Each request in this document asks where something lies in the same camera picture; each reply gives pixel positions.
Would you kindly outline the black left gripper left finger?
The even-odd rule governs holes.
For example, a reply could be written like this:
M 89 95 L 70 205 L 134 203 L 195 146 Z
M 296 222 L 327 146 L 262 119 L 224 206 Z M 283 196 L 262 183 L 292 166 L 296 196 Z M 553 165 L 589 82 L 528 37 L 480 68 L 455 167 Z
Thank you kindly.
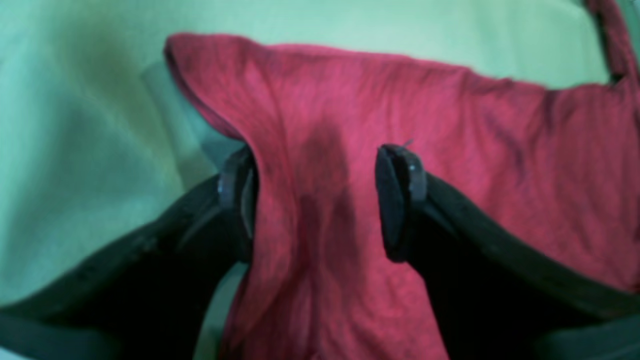
M 253 255 L 246 146 L 156 220 L 1 308 L 1 348 L 32 360 L 190 360 L 218 283 Z

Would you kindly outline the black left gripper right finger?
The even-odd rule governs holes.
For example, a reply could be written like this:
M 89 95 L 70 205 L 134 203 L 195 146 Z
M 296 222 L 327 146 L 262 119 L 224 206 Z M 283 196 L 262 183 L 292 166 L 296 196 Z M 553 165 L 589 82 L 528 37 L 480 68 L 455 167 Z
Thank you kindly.
M 638 295 L 528 246 L 405 147 L 375 159 L 386 256 L 423 279 L 451 360 L 640 357 Z

